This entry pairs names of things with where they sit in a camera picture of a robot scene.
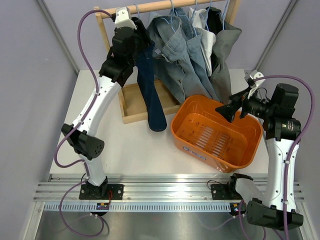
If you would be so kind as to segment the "light blue wire hanger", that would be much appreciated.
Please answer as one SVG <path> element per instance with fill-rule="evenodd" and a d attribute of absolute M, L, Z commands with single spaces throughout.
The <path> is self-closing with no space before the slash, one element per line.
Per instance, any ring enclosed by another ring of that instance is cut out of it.
<path fill-rule="evenodd" d="M 135 6 L 135 8 L 136 8 L 136 14 L 137 14 L 138 19 L 141 19 L 140 9 L 139 9 L 138 4 L 135 3 L 134 6 Z"/>

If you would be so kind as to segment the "dark blue denim skirt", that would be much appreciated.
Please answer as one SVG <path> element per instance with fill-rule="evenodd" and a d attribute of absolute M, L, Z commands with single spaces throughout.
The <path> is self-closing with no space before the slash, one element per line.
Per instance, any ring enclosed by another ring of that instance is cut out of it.
<path fill-rule="evenodd" d="M 155 43 L 138 53 L 135 65 L 137 67 L 137 83 L 142 94 L 149 128 L 154 132 L 162 132 L 167 128 L 165 114 L 155 87 L 153 49 Z"/>

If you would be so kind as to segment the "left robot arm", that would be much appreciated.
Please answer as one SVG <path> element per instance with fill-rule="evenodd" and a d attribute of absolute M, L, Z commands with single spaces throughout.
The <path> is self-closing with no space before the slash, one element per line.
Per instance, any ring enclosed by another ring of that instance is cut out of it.
<path fill-rule="evenodd" d="M 61 128 L 64 138 L 84 163 L 87 177 L 80 187 L 81 200 L 120 200 L 123 197 L 123 185 L 108 184 L 100 159 L 105 143 L 96 133 L 111 101 L 133 73 L 139 52 L 151 45 L 142 21 L 133 17 L 131 22 L 135 27 L 115 28 L 112 47 L 99 75 L 95 76 L 95 90 L 72 124 L 65 123 Z"/>

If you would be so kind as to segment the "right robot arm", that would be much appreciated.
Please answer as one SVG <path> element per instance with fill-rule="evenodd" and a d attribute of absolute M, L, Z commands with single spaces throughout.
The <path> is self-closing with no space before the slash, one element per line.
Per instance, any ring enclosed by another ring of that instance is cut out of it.
<path fill-rule="evenodd" d="M 232 198 L 240 196 L 246 203 L 247 221 L 251 225 L 283 231 L 303 225 L 304 217 L 297 213 L 294 198 L 295 144 L 302 131 L 301 123 L 293 118 L 299 97 L 297 87 L 279 83 L 270 100 L 249 95 L 250 88 L 230 96 L 231 102 L 215 110 L 229 123 L 236 111 L 240 118 L 250 114 L 263 120 L 263 130 L 268 151 L 267 186 L 261 193 L 252 177 L 234 173 L 228 180 L 227 193 Z"/>

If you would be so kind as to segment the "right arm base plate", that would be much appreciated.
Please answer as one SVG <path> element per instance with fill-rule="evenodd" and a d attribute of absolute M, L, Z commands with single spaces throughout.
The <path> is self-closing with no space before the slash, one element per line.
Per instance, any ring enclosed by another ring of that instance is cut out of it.
<path fill-rule="evenodd" d="M 213 200 L 242 200 L 242 196 L 228 184 L 211 184 L 211 196 Z"/>

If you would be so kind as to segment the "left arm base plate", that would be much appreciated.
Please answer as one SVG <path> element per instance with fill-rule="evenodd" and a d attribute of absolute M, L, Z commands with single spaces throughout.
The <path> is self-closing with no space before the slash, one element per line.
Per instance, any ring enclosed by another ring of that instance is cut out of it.
<path fill-rule="evenodd" d="M 80 200 L 122 200 L 124 194 L 123 184 L 105 184 L 94 186 L 90 183 L 82 184 L 80 187 Z"/>

